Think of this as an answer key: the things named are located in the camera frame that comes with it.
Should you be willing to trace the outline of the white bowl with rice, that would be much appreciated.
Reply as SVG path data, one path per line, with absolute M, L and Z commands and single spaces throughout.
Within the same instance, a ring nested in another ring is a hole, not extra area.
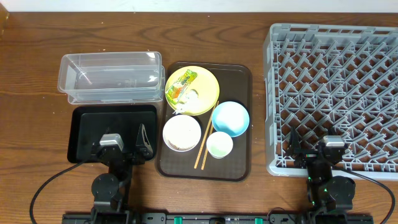
M 162 131 L 164 143 L 176 152 L 193 149 L 201 139 L 201 126 L 198 121 L 188 115 L 176 115 L 170 118 Z

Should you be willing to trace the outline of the green snack wrapper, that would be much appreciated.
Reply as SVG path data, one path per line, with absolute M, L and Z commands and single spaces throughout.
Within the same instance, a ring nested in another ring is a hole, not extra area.
M 178 79 L 165 91 L 165 96 L 168 102 L 176 105 L 180 101 L 186 89 L 192 84 L 197 76 L 197 72 L 189 69 L 186 70 L 183 75 L 179 76 Z

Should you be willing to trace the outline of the white tissue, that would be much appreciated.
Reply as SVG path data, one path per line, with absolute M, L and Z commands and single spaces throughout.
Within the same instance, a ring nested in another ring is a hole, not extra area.
M 197 104 L 199 102 L 196 90 L 190 90 L 183 96 L 184 101 L 176 104 L 173 114 L 197 115 Z

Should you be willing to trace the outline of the light blue bowl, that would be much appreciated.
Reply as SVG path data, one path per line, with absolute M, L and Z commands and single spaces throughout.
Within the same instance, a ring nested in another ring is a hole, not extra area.
M 225 101 L 215 108 L 211 120 L 216 131 L 235 138 L 247 130 L 250 117 L 247 109 L 240 103 Z

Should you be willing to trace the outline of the yellow round plate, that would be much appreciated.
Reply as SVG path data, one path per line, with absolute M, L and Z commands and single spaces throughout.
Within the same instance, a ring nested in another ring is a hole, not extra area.
M 172 85 L 174 81 L 178 79 L 179 76 L 183 75 L 185 71 L 188 69 L 197 72 L 198 76 L 192 82 L 192 84 L 186 89 L 183 96 L 186 93 L 188 93 L 190 90 L 197 91 L 199 102 L 197 104 L 196 112 L 198 113 L 197 115 L 201 115 L 211 110 L 214 107 L 220 95 L 220 85 L 218 83 L 218 80 L 216 79 L 214 74 L 211 73 L 208 69 L 193 65 L 184 66 L 182 68 L 177 69 L 171 74 L 171 76 L 169 76 L 165 85 L 165 91 Z M 181 97 L 178 103 L 182 103 L 184 101 L 183 96 Z M 176 109 L 176 105 L 169 103 L 168 100 L 167 103 L 169 104 L 170 107 L 172 107 L 173 110 Z

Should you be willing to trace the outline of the small pale green cup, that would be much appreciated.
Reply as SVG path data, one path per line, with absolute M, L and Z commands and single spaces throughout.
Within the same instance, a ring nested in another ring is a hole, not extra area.
M 224 132 L 215 132 L 210 135 L 207 142 L 208 152 L 215 159 L 226 157 L 233 149 L 233 140 Z

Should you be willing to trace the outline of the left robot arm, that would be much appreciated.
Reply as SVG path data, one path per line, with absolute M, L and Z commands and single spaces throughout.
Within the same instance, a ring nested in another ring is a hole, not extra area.
M 132 212 L 127 203 L 132 168 L 143 165 L 154 156 L 144 124 L 139 125 L 132 147 L 124 145 L 120 134 L 106 133 L 91 155 L 97 162 L 108 166 L 108 172 L 97 176 L 91 185 L 94 205 L 85 223 L 139 223 L 140 215 Z

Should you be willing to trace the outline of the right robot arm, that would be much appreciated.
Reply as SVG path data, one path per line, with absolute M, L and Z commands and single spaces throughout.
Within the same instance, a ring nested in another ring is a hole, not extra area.
M 298 215 L 295 223 L 348 223 L 346 212 L 353 208 L 356 184 L 349 177 L 332 174 L 332 166 L 343 160 L 347 148 L 332 129 L 314 148 L 304 147 L 299 133 L 291 127 L 286 154 L 294 158 L 294 166 L 307 170 L 307 195 L 313 205 Z

